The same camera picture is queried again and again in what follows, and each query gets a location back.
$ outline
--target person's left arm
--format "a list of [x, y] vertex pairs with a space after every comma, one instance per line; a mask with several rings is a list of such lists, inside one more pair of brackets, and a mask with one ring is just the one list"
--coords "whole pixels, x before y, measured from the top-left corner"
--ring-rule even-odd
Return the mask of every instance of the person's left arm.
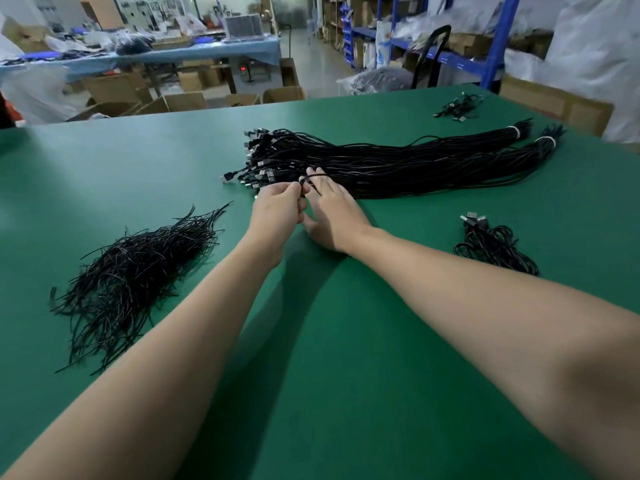
[[256, 294], [302, 221], [300, 195], [297, 183], [263, 188], [231, 254], [62, 412], [3, 480], [172, 478]]

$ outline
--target zip tie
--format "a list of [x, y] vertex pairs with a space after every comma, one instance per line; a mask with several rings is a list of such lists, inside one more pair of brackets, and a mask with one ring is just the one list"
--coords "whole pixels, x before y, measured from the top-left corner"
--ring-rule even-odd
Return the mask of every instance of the zip tie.
[[556, 145], [556, 140], [555, 140], [555, 139], [553, 139], [553, 137], [551, 137], [551, 136], [541, 136], [541, 137], [540, 137], [540, 138], [538, 138], [536, 141], [538, 141], [538, 140], [540, 140], [540, 139], [542, 139], [542, 138], [549, 138], [551, 141], [553, 141], [553, 142], [554, 142], [554, 150], [556, 149], [556, 146], [557, 146], [557, 145]]
[[520, 130], [518, 128], [516, 128], [515, 126], [507, 126], [507, 128], [513, 128], [518, 132], [518, 139], [520, 139]]

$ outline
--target person's right hand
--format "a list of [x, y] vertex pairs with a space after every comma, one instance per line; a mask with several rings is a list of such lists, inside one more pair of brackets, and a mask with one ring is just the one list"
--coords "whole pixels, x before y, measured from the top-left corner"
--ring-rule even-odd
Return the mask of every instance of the person's right hand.
[[[315, 173], [324, 173], [324, 170], [307, 168], [308, 175]], [[349, 254], [354, 240], [371, 227], [369, 220], [342, 185], [329, 177], [311, 177], [311, 181], [317, 191], [311, 186], [307, 199], [316, 220], [304, 214], [302, 226], [321, 246]]]

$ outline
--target blue table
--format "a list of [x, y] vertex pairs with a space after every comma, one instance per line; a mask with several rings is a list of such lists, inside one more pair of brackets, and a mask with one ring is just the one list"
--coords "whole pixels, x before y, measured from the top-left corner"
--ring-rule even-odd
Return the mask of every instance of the blue table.
[[[197, 59], [220, 59], [222, 57], [247, 56], [265, 64], [280, 65], [280, 39], [276, 35], [269, 35], [261, 40], [240, 42], [212, 42], [192, 45], [185, 48], [171, 50], [152, 50], [137, 55], [116, 55], [111, 53], [102, 57], [85, 57], [72, 61], [32, 62], [33, 64], [53, 64], [68, 68], [69, 82], [82, 79], [88, 75], [100, 74], [121, 66], [136, 63], [163, 64], [181, 63]], [[21, 70], [26, 64], [18, 66], [0, 67], [0, 82], [15, 70]]]

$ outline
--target table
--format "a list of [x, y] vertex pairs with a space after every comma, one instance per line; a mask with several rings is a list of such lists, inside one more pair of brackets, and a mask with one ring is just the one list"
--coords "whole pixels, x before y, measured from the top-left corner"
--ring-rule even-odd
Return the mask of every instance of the table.
[[[280, 64], [280, 39], [276, 35], [269, 35], [263, 40], [242, 42], [212, 42], [192, 45], [185, 48], [171, 50], [152, 50], [137, 55], [116, 55], [112, 53], [103, 57], [87, 57], [73, 61], [55, 61], [31, 63], [45, 64], [47, 66], [64, 66], [68, 68], [69, 81], [82, 79], [88, 75], [100, 74], [121, 66], [136, 63], [164, 64], [181, 63], [198, 59], [220, 59], [222, 57], [247, 56], [266, 64], [279, 66]], [[14, 70], [23, 69], [21, 66], [0, 66], [0, 82]]]
[[[124, 233], [167, 225], [196, 206], [234, 201], [210, 263], [248, 227], [253, 195], [218, 177], [241, 167], [243, 131], [289, 128], [334, 143], [407, 144], [471, 134], [532, 116], [485, 94], [479, 117], [431, 115], [462, 88], [83, 121], [0, 132], [0, 469], [92, 378], [54, 375], [67, 320], [49, 291], [79, 258]], [[389, 232], [451, 251], [459, 216], [512, 227], [542, 275], [640, 311], [637, 155], [569, 131], [551, 161], [510, 187], [361, 201]], [[177, 300], [155, 316], [162, 317]], [[567, 459], [393, 290], [298, 229], [252, 309], [221, 393], [178, 478], [583, 479]]]

